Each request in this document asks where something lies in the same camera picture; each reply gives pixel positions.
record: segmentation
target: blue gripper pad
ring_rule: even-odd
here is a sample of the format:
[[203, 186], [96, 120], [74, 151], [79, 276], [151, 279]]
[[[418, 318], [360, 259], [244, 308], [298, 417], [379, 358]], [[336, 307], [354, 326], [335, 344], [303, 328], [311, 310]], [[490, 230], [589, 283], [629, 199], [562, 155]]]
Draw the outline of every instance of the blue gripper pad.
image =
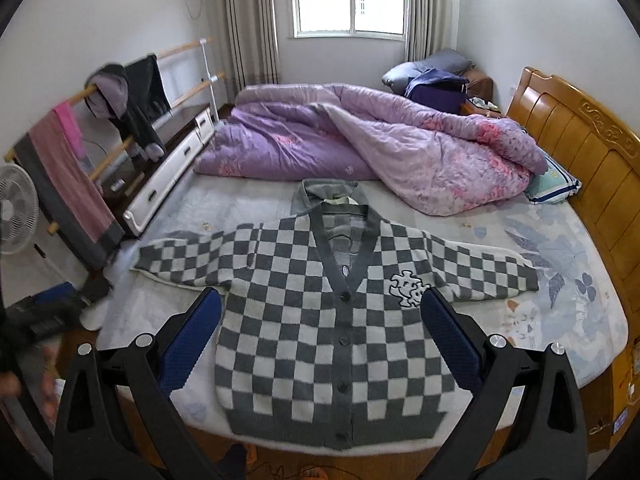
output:
[[475, 396], [482, 390], [480, 356], [443, 301], [445, 300], [440, 299], [434, 289], [427, 289], [420, 301], [422, 322], [458, 386], [463, 390], [469, 390]]
[[74, 294], [76, 292], [75, 288], [71, 283], [65, 282], [60, 283], [59, 285], [52, 286], [47, 290], [43, 290], [38, 294], [35, 294], [31, 297], [33, 303], [55, 303], [56, 301], [66, 298], [67, 296]]
[[221, 317], [222, 300], [212, 289], [202, 298], [162, 355], [158, 384], [167, 397], [187, 382]]

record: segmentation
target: mattress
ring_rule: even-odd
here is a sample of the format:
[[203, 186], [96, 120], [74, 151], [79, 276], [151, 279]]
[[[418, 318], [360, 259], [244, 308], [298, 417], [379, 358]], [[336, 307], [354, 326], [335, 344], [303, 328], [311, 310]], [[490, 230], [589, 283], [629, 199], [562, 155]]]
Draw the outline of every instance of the mattress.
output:
[[[622, 305], [585, 227], [568, 203], [531, 205], [521, 195], [452, 217], [430, 217], [415, 211], [380, 182], [360, 184], [370, 205], [384, 218], [432, 234], [473, 244], [510, 248], [537, 269], [540, 290], [509, 300], [455, 303], [487, 334], [501, 333], [515, 346], [544, 349], [558, 341], [584, 386], [600, 375], [623, 350], [627, 323]], [[263, 222], [290, 214], [297, 183], [195, 175], [175, 187], [144, 237], [125, 247], [108, 277], [116, 283], [108, 314], [98, 336], [99, 349], [128, 345], [142, 332], [155, 333], [169, 316], [185, 311], [198, 293], [156, 282], [129, 272], [138, 244], [175, 230], [211, 233], [231, 230], [242, 222]], [[357, 456], [411, 452], [440, 446], [471, 400], [456, 387], [443, 397], [447, 411], [434, 438], [354, 447], [336, 451], [235, 436], [215, 395], [214, 334], [190, 378], [171, 399], [184, 421], [209, 433], [254, 442], [261, 446], [310, 454]], [[513, 422], [521, 389], [512, 391], [500, 426]]]

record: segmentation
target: embroidered patch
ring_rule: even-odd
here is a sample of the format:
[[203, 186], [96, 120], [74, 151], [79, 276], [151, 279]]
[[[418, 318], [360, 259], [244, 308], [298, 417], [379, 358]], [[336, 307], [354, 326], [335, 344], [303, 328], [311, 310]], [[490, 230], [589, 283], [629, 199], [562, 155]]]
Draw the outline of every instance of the embroidered patch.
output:
[[431, 285], [425, 285], [418, 276], [410, 270], [403, 270], [402, 274], [394, 274], [391, 277], [389, 294], [400, 299], [400, 306], [405, 308], [420, 307], [420, 300], [425, 290]]

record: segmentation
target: wooden headboard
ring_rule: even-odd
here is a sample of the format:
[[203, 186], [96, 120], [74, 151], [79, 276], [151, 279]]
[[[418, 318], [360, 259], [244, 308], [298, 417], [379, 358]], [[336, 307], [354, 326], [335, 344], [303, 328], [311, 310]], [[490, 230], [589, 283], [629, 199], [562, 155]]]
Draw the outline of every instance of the wooden headboard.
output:
[[526, 67], [507, 115], [582, 181], [570, 203], [593, 239], [640, 335], [640, 139], [558, 76]]

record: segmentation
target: wall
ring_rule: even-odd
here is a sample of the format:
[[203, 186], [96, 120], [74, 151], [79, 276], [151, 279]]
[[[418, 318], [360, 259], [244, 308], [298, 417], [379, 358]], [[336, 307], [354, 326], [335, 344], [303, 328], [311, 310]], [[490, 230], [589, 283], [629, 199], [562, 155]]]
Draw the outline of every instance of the wall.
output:
[[385, 89], [380, 81], [404, 61], [404, 41], [294, 38], [291, 0], [274, 0], [283, 83], [340, 82]]
[[504, 110], [522, 69], [557, 74], [640, 132], [640, 38], [616, 0], [461, 0], [458, 50]]
[[[189, 2], [195, 14], [199, 0]], [[183, 0], [24, 0], [0, 38], [0, 153], [52, 106], [81, 90], [87, 76], [105, 62], [131, 62], [206, 36], [206, 6], [192, 21]], [[171, 101], [200, 81], [202, 54], [185, 52], [161, 61], [160, 69]], [[196, 100], [208, 97], [203, 93]], [[115, 129], [92, 118], [83, 104], [74, 111], [86, 139], [106, 150], [119, 142]], [[104, 156], [90, 144], [87, 150], [94, 161]], [[76, 259], [58, 237], [44, 234], [43, 224], [36, 241], [65, 274], [77, 276]], [[33, 250], [3, 256], [2, 272], [8, 301], [59, 281]]]

